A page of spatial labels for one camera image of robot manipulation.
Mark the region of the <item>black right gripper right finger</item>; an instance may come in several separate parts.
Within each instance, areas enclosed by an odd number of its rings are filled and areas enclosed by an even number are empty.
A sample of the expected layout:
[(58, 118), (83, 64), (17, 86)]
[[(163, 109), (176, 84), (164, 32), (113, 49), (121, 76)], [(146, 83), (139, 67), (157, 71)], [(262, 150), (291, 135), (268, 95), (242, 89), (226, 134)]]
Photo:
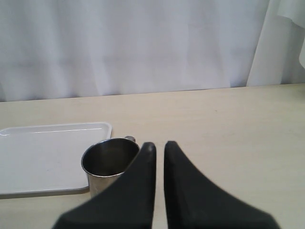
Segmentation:
[(203, 175), (175, 141), (164, 148), (164, 197), (170, 229), (277, 229), (268, 213)]

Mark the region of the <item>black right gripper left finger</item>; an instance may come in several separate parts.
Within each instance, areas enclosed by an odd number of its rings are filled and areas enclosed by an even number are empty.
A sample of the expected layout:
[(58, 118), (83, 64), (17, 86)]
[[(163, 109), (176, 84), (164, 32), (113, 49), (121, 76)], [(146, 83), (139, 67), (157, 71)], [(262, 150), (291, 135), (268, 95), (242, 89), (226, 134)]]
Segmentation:
[(156, 186), (156, 147), (144, 143), (128, 169), (107, 189), (60, 215), (55, 229), (150, 229)]

